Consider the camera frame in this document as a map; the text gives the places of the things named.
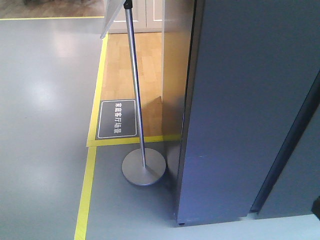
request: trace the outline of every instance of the metal cabinet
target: metal cabinet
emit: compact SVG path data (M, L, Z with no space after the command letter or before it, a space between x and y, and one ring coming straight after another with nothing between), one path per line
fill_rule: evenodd
M245 217L289 146L319 72L320 5L287 2L165 3L162 124L179 224Z

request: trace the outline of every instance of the black floor sign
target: black floor sign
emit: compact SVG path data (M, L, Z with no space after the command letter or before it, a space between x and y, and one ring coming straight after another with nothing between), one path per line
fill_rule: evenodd
M101 102L97 139L134 137L136 135L137 118L134 99Z

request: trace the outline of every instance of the cabinet door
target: cabinet door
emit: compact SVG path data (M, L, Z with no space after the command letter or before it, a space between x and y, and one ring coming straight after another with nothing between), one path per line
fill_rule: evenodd
M146 0L133 0L132 16L135 32L146 28ZM109 30L110 33L126 33L126 13L124 8L119 12Z
M150 30L162 29L163 0L146 0L146 28Z

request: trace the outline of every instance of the wooden floor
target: wooden floor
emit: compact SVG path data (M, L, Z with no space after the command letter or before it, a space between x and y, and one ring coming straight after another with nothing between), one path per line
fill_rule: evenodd
M0 0L0 18L104 16L104 0Z
M144 135L161 136L162 119L162 35L136 33L140 95ZM101 100L134 99L127 34L109 34Z

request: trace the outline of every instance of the sign stand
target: sign stand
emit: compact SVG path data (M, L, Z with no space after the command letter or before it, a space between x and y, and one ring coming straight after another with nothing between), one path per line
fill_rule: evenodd
M122 172L130 183L138 186L149 186L157 182L163 176L166 170L166 161L158 151L151 148L145 148L136 43L132 16L132 0L126 0L123 7L125 9L126 27L129 38L140 149L133 150L124 158L122 162Z

